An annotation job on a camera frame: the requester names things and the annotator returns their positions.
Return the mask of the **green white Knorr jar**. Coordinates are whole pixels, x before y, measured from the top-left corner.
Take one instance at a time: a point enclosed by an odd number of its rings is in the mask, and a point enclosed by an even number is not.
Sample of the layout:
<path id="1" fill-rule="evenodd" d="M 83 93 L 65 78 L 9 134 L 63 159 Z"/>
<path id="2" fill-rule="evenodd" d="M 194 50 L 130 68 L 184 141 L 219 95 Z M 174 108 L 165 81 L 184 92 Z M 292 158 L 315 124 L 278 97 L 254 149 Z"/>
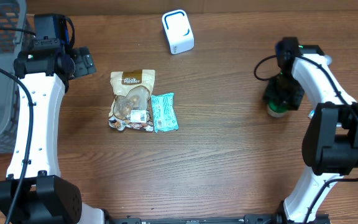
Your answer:
<path id="1" fill-rule="evenodd" d="M 274 118 L 281 118 L 288 113 L 288 108 L 285 106 L 278 106 L 275 103 L 267 104 L 267 113 Z"/>

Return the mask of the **brown white snack bag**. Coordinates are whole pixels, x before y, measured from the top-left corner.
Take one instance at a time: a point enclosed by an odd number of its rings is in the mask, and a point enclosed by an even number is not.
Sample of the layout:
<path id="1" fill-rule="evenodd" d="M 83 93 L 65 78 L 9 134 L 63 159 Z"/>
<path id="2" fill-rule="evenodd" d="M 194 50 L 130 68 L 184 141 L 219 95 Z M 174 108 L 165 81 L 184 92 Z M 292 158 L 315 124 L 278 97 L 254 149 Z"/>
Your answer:
<path id="1" fill-rule="evenodd" d="M 111 72 L 114 101 L 109 112 L 109 126 L 118 131 L 127 128 L 152 132 L 149 100 L 155 83 L 155 70 Z"/>

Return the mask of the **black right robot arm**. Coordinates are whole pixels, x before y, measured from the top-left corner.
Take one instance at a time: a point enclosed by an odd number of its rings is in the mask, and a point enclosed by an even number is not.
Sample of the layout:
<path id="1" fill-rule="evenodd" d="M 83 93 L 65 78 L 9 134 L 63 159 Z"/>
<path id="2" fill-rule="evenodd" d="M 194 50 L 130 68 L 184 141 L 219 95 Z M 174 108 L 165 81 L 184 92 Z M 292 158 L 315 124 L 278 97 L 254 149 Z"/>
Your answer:
<path id="1" fill-rule="evenodd" d="M 270 116 L 298 110 L 307 96 L 313 113 L 301 145 L 305 168 L 269 223 L 329 223 L 318 208 L 338 182 L 358 182 L 358 102 L 329 69 L 331 58 L 318 45 L 284 37 L 275 46 L 280 73 L 266 78 L 263 101 Z"/>

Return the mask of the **yellow Vim bottle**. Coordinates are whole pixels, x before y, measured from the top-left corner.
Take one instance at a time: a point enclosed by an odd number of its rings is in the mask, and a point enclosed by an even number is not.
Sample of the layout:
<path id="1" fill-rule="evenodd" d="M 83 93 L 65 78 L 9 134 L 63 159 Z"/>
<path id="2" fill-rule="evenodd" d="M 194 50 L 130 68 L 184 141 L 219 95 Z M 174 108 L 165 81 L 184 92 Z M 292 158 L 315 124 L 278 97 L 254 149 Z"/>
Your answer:
<path id="1" fill-rule="evenodd" d="M 325 58 L 325 61 L 326 61 L 326 64 L 327 65 L 331 65 L 331 63 L 332 63 L 332 58 L 331 58 L 331 56 L 329 56 L 329 55 L 324 55 L 324 58 Z"/>

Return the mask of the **teal wet wipes packet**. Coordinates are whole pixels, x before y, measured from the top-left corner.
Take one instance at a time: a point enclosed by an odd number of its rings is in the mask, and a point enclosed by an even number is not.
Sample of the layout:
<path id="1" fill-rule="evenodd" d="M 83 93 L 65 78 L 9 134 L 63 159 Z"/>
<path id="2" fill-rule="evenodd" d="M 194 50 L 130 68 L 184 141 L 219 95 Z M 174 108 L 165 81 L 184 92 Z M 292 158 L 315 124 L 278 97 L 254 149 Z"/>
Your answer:
<path id="1" fill-rule="evenodd" d="M 151 96 L 154 131 L 156 133 L 159 131 L 167 132 L 178 130 L 173 99 L 174 93 Z"/>

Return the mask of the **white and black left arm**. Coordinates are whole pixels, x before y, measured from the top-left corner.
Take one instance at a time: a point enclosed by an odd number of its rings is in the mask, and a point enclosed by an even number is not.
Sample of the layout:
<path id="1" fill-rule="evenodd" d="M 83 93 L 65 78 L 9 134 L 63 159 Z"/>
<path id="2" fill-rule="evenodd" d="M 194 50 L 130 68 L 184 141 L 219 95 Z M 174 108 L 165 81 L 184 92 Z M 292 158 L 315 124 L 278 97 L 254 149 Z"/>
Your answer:
<path id="1" fill-rule="evenodd" d="M 0 181 L 0 211 L 7 223 L 110 223 L 109 213 L 90 207 L 79 188 L 61 177 L 58 119 L 72 79 L 96 71 L 86 47 L 76 48 L 71 19 L 34 17 L 32 48 L 21 51 L 10 78 L 19 87 L 16 144 L 6 179 Z"/>

